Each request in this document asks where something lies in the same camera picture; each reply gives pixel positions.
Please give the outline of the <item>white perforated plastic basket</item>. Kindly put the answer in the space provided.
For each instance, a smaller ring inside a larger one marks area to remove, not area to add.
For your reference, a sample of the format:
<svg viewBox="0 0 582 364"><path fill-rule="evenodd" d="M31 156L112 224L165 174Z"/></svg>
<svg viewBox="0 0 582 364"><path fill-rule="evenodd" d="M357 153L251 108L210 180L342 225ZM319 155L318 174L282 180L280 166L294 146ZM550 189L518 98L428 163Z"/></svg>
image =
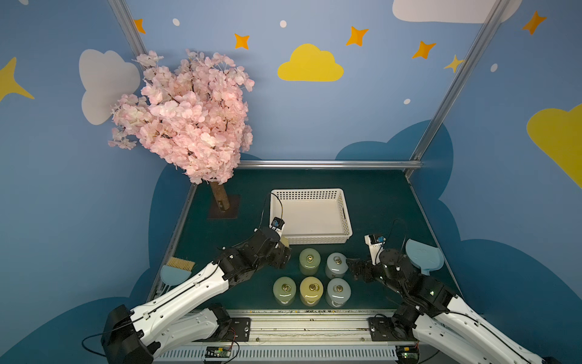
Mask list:
<svg viewBox="0 0 582 364"><path fill-rule="evenodd" d="M343 190L273 190L270 220L284 221L282 236L291 245L345 244L353 235Z"/></svg>

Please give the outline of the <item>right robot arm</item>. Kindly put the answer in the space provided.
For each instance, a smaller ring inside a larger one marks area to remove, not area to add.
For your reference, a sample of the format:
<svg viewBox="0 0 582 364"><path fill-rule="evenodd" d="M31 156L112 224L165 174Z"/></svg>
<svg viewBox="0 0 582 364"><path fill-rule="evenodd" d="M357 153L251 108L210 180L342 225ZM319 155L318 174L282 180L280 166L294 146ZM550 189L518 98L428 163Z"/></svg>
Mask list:
<svg viewBox="0 0 582 364"><path fill-rule="evenodd" d="M556 363L522 347L477 314L452 289L424 275L406 254L380 250L371 259L348 259L353 277L379 282L402 298L381 324L402 341L429 344L459 363Z"/></svg>

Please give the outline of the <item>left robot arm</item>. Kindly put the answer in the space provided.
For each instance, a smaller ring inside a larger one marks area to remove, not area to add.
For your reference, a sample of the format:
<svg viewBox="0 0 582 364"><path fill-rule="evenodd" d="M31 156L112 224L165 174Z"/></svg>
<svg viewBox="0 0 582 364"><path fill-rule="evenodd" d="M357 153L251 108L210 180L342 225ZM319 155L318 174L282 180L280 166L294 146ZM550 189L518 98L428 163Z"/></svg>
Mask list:
<svg viewBox="0 0 582 364"><path fill-rule="evenodd" d="M255 230L250 239L225 249L198 274L166 294L133 309L112 310L100 335L110 363L151 363L184 344L226 335L231 318L220 305L192 311L248 281L265 266L284 268L291 249L282 243L283 221Z"/></svg>

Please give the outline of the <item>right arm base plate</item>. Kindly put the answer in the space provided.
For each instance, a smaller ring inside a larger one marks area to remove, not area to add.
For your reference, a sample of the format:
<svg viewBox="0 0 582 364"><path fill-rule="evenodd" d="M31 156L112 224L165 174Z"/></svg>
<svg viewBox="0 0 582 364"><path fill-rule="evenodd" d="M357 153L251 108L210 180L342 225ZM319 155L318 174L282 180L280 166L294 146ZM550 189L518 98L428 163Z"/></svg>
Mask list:
<svg viewBox="0 0 582 364"><path fill-rule="evenodd" d="M391 317L375 316L368 318L371 340L374 342L412 342L417 341L410 327L395 323Z"/></svg>

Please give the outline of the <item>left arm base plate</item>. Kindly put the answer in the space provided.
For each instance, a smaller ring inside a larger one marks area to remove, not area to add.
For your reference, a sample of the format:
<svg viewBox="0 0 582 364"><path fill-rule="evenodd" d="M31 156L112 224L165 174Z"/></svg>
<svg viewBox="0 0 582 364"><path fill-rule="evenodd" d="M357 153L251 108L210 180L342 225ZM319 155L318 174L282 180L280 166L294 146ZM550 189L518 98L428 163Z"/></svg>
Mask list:
<svg viewBox="0 0 582 364"><path fill-rule="evenodd" d="M248 342L252 320L249 317L235 317L221 323L216 334L219 341Z"/></svg>

